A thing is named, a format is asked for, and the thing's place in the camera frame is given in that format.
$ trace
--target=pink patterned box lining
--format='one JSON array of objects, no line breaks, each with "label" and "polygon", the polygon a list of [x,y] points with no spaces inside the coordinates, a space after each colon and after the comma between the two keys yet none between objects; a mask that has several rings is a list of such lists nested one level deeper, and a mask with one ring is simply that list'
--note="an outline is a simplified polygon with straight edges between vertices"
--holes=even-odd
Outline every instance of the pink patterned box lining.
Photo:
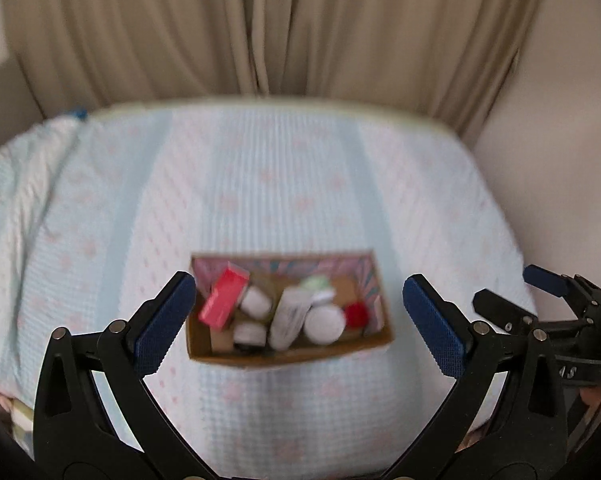
[{"label": "pink patterned box lining", "polygon": [[349,276],[353,278],[362,294],[369,311],[370,324],[378,325],[375,303],[380,298],[380,285],[373,264],[372,254],[356,256],[322,256],[314,258],[242,258],[235,256],[195,257],[192,260],[192,271],[196,285],[203,296],[207,297],[212,285],[218,280],[222,271],[229,264],[241,267],[248,272],[266,272],[291,278],[306,278],[315,274],[328,277]]}]

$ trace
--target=mattress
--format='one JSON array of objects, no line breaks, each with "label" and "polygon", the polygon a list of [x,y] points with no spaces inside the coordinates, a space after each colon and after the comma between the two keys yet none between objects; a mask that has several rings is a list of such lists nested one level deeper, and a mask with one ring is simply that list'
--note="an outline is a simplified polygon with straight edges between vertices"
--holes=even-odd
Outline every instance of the mattress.
[{"label": "mattress", "polygon": [[482,288],[535,311],[506,220],[471,153],[410,116],[221,100],[48,121],[0,149],[1,389],[32,406],[54,328],[128,319],[192,253],[368,250],[390,304],[389,347],[237,370],[190,361],[181,331],[146,378],[222,476],[349,476],[397,459],[453,385],[402,306],[403,282],[424,274],[471,320]]}]

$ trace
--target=beige curtain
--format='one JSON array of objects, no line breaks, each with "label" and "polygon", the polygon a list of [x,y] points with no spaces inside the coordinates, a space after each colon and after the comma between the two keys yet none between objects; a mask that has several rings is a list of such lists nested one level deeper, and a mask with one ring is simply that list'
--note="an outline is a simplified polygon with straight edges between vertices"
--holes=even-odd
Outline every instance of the beige curtain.
[{"label": "beige curtain", "polygon": [[5,0],[47,115],[135,100],[292,94],[479,131],[539,0]]}]

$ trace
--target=red object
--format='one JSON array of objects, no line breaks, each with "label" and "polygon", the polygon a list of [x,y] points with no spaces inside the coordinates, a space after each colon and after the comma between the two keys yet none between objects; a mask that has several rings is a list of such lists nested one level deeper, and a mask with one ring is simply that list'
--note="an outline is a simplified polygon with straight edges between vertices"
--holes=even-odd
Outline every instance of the red object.
[{"label": "red object", "polygon": [[369,322],[367,305],[362,301],[347,305],[344,308],[344,317],[347,320],[347,328],[365,328]]},{"label": "red object", "polygon": [[214,330],[223,330],[248,283],[248,272],[229,266],[213,286],[198,319]]}]

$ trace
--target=silver bolt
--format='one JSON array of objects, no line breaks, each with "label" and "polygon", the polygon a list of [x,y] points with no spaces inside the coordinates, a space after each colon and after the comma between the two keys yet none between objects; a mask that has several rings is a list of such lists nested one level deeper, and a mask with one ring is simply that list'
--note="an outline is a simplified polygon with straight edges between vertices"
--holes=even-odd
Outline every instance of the silver bolt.
[{"label": "silver bolt", "polygon": [[67,335],[67,329],[65,327],[59,326],[54,332],[52,332],[52,338],[56,341],[58,339],[63,339]]},{"label": "silver bolt", "polygon": [[474,323],[474,330],[480,335],[485,335],[489,333],[489,325],[484,321],[476,321]]},{"label": "silver bolt", "polygon": [[112,321],[109,323],[109,332],[114,334],[120,333],[125,330],[127,323],[125,323],[122,319],[117,319],[116,321]]},{"label": "silver bolt", "polygon": [[545,332],[544,330],[541,330],[539,328],[536,328],[536,330],[534,330],[534,337],[538,341],[544,341],[545,339],[547,339],[547,332]]}]

